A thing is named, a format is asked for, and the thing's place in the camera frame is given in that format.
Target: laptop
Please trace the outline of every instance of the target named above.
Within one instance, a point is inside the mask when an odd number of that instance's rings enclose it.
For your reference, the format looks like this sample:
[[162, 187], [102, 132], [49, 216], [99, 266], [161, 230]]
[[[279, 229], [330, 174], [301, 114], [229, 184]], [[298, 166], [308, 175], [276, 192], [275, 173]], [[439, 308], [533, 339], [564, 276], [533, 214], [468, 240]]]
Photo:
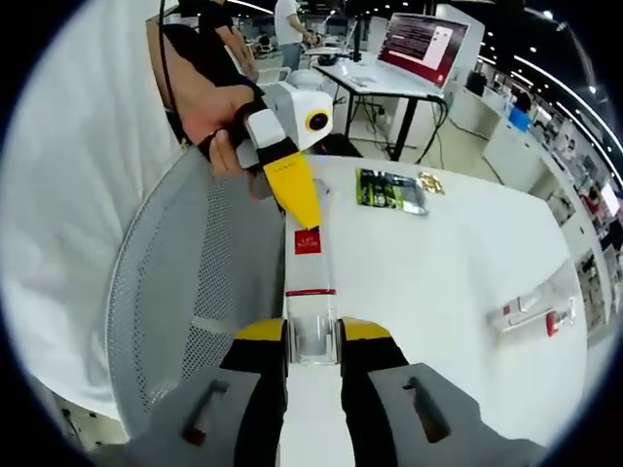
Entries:
[[350, 67], [350, 79], [375, 91], [386, 86], [394, 93], [410, 90], [405, 96], [443, 95], [468, 27], [444, 18], [393, 14], [379, 55]]

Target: red screen display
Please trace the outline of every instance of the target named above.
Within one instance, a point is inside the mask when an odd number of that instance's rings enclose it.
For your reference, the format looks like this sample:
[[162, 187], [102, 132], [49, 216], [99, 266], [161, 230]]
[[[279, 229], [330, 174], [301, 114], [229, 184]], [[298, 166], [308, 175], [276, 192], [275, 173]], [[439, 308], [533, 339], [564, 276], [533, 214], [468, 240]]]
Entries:
[[435, 17], [394, 14], [379, 60], [441, 88], [457, 59], [467, 25]]

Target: desk leg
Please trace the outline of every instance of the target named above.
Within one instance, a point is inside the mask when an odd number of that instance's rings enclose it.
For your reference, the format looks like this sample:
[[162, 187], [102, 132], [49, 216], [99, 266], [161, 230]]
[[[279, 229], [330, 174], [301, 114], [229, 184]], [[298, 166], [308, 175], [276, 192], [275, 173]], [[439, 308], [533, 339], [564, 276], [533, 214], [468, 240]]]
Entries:
[[416, 115], [416, 107], [418, 106], [417, 99], [409, 99], [407, 103], [407, 110], [405, 116], [402, 118], [402, 125], [400, 126], [400, 132], [398, 133], [398, 139], [396, 139], [396, 146], [391, 152], [389, 157], [392, 161], [398, 161], [402, 150], [405, 148], [405, 141], [407, 141], [407, 135], [409, 129], [411, 129], [411, 123], [413, 122], [413, 116]]
[[344, 136], [346, 138], [348, 138], [348, 133], [350, 132], [350, 121], [352, 120], [352, 117], [350, 116], [350, 113], [352, 112], [352, 102], [354, 101], [354, 94], [352, 92], [348, 93], [348, 110], [347, 110], [347, 129], [344, 133]]

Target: green package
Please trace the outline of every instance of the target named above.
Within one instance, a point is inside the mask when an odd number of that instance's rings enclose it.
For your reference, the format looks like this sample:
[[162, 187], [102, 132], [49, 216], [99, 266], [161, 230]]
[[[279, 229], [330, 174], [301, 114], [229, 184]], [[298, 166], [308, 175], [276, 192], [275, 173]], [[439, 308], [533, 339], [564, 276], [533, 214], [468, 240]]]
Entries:
[[358, 204], [428, 214], [424, 192], [415, 179], [367, 168], [357, 168], [355, 173]]

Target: white cloth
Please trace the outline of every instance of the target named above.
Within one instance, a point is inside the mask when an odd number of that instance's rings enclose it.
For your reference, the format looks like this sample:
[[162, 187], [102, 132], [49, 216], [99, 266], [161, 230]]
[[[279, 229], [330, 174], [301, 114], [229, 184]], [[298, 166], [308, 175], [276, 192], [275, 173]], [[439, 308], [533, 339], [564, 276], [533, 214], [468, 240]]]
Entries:
[[275, 5], [275, 35], [280, 46], [300, 44], [303, 34], [294, 29], [288, 17], [296, 15], [295, 0], [277, 0]]
[[106, 302], [132, 219], [181, 156], [147, 48], [157, 0], [91, 0], [57, 34], [14, 114], [0, 180], [6, 320], [25, 368], [118, 417]]

